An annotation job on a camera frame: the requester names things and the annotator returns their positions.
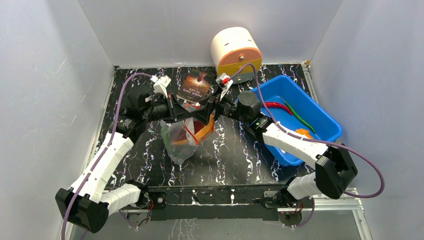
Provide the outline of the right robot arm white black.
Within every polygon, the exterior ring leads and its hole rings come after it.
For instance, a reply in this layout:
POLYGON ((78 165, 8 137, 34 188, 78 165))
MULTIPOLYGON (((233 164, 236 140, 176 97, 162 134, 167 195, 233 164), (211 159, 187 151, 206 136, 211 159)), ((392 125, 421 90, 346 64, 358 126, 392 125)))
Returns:
POLYGON ((193 111, 193 116, 204 124, 210 117, 225 116, 244 123, 244 129, 266 145, 281 149, 313 167, 314 172, 289 180, 280 191, 282 202, 295 207, 301 199, 323 194, 339 199, 357 176, 358 170, 342 144, 308 138, 290 130, 271 115, 261 112, 264 104, 253 91, 243 91, 236 103, 227 101, 214 92, 204 105, 193 111))

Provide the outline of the green toy pepper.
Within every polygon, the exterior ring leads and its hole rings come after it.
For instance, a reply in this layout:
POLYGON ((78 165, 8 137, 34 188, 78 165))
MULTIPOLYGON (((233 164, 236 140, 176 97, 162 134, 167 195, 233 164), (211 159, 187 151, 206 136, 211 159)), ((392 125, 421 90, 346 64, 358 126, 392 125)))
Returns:
POLYGON ((172 142, 172 140, 170 139, 170 135, 169 134, 165 134, 164 135, 164 137, 163 137, 163 142, 164 142, 164 145, 165 145, 165 147, 168 149, 168 148, 172 148, 172 146, 173 146, 173 142, 172 142))

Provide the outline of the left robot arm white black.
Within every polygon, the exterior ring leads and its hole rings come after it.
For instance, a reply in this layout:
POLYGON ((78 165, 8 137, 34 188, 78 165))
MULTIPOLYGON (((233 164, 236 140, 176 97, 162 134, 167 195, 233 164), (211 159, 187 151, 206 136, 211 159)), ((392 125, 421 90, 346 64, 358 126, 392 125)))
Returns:
POLYGON ((196 110, 181 106, 176 95, 165 89, 142 88, 129 94, 128 106, 122 107, 118 102, 115 118, 98 152, 77 180, 67 189, 60 188, 55 195, 63 218, 62 233, 66 233, 67 223, 97 233, 111 214, 129 205, 137 208, 154 206, 153 196, 145 184, 129 180, 117 189, 104 192, 108 180, 148 123, 177 123, 194 118, 207 125, 212 122, 211 115, 220 93, 216 90, 200 100, 200 108, 196 110))

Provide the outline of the dark red sweet potato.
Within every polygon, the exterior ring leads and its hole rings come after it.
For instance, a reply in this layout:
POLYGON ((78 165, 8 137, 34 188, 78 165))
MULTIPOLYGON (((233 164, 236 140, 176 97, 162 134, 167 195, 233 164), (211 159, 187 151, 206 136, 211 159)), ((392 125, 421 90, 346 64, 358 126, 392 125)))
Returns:
POLYGON ((202 124, 198 120, 185 120, 176 139, 177 144, 195 143, 199 144, 205 139, 210 133, 207 126, 202 124))

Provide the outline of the red toy chili pepper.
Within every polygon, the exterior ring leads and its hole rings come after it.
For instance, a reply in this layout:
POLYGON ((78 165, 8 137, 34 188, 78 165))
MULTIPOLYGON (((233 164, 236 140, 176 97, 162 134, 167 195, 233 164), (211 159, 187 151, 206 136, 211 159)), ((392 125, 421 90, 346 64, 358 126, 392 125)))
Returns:
POLYGON ((288 113, 290 116, 294 115, 290 107, 280 102, 266 101, 262 104, 262 107, 267 107, 269 111, 271 111, 271 109, 280 109, 288 113))

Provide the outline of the orange toy squash slice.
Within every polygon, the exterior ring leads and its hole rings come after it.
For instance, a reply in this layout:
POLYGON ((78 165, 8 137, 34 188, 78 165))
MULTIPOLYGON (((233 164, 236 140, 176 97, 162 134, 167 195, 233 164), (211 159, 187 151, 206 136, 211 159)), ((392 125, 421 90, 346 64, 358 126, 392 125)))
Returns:
POLYGON ((176 139, 171 140, 172 145, 191 145, 198 146, 206 140, 214 131, 215 119, 211 114, 207 125, 198 120, 189 118, 188 120, 180 121, 182 124, 176 139))

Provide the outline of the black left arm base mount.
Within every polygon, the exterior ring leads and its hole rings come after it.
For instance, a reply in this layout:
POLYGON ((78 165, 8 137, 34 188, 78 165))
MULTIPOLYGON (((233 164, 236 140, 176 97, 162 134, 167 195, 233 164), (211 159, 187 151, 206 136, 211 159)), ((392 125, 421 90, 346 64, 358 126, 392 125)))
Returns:
POLYGON ((167 194, 165 192, 147 192, 140 189, 119 188, 110 192, 117 195, 117 200, 113 200, 109 205, 109 212, 122 211, 127 206, 148 210, 150 214, 153 210, 164 210, 167 204, 167 194))

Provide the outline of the clear zip bag orange zipper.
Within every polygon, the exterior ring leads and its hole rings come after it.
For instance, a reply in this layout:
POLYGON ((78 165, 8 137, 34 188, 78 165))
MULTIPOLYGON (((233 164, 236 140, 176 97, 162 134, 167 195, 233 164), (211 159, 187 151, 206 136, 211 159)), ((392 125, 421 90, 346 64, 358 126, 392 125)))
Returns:
POLYGON ((209 116, 208 124, 191 117, 185 120, 166 123, 160 121, 160 133, 169 158, 182 166, 184 161, 192 157, 215 128, 215 114, 209 116))

